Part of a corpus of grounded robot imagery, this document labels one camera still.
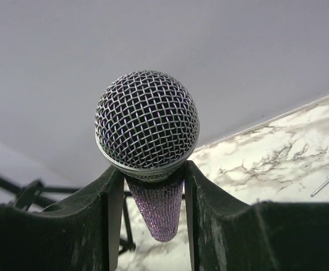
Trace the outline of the purple glitter microphone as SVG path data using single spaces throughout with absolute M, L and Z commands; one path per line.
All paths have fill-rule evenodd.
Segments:
M 200 134 L 195 102 L 185 86 L 159 71 L 120 76 L 101 95 L 96 143 L 121 171 L 152 237 L 178 232 L 185 164 Z

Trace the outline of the black perforated music stand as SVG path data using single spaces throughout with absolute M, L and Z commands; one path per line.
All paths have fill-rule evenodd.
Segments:
M 11 202 L 11 205 L 25 211 L 34 204 L 41 208 L 46 208 L 57 201 L 42 196 L 42 193 L 54 193 L 54 194 L 66 194 L 70 195 L 80 190 L 79 187 L 68 186 L 46 186 L 41 179 L 36 179 L 27 185 L 19 186 L 14 182 L 7 180 L 0 176 L 0 188 L 6 190 L 15 195 L 15 199 Z M 129 191 L 124 192 L 123 199 L 123 217 L 126 237 L 120 237 L 120 250 L 119 254 L 123 254 L 127 251 L 134 251 L 136 245 L 133 241 L 131 223 L 129 219 L 127 198 L 132 194 Z

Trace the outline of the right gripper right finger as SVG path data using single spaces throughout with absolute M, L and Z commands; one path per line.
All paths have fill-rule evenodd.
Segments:
M 193 270 L 329 270 L 329 203 L 248 205 L 189 161 L 185 205 Z

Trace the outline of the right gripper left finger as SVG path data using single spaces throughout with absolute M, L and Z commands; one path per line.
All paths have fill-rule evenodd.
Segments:
M 123 190 L 109 167 L 42 212 L 0 204 L 0 270 L 115 270 Z

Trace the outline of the thin metal conductor baton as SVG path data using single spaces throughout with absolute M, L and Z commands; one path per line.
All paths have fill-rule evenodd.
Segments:
M 325 180 L 318 188 L 316 188 L 311 194 L 310 197 L 313 198 L 316 196 L 322 189 L 324 189 L 329 184 L 329 178 Z

